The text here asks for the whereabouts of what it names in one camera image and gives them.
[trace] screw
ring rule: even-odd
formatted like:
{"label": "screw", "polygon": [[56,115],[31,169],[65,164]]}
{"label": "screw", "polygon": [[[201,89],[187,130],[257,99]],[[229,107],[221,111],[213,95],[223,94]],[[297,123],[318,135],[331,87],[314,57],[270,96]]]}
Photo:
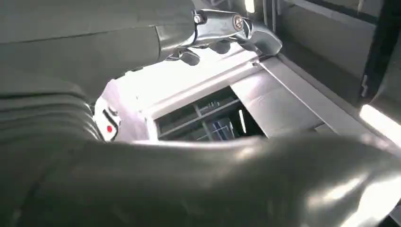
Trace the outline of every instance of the screw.
{"label": "screw", "polygon": [[203,18],[200,15],[194,15],[193,20],[195,23],[199,24],[200,22],[203,22]]}
{"label": "screw", "polygon": [[241,31],[242,28],[244,27],[244,20],[242,19],[242,16],[235,15],[233,18],[233,24],[234,24],[235,30]]}

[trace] white panel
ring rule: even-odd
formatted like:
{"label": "white panel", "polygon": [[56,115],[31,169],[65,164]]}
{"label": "white panel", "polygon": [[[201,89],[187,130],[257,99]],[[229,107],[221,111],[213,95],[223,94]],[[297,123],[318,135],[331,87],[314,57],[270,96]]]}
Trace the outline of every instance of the white panel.
{"label": "white panel", "polygon": [[268,137],[310,129],[321,122],[267,71],[248,76],[231,88]]}
{"label": "white panel", "polygon": [[372,135],[367,127],[337,106],[279,59],[269,58],[262,62],[261,66],[335,133],[352,136]]}

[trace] window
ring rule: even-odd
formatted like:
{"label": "window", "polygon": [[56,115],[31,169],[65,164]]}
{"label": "window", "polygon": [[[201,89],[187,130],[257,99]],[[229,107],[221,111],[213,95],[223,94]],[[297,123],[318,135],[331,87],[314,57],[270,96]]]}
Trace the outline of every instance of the window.
{"label": "window", "polygon": [[156,124],[160,140],[220,141],[264,136],[229,87],[156,119]]}

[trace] black frame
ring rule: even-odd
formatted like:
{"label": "black frame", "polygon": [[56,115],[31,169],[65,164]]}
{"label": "black frame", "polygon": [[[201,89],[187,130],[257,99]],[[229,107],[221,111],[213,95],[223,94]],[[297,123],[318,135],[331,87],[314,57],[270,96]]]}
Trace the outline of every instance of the black frame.
{"label": "black frame", "polygon": [[359,103],[370,103],[379,91],[401,28],[401,1],[385,0],[362,77]]}

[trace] white object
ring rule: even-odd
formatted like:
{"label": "white object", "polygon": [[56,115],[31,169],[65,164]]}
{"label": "white object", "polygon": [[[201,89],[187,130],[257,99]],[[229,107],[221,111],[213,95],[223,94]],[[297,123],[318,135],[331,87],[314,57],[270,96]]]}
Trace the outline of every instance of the white object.
{"label": "white object", "polygon": [[359,116],[373,128],[401,147],[401,125],[370,105],[364,105]]}
{"label": "white object", "polygon": [[118,112],[102,97],[98,98],[96,101],[93,120],[106,142],[115,139],[119,131],[121,118],[119,117]]}
{"label": "white object", "polygon": [[253,0],[245,0],[245,9],[248,11],[248,13],[254,13],[255,12],[255,3]]}

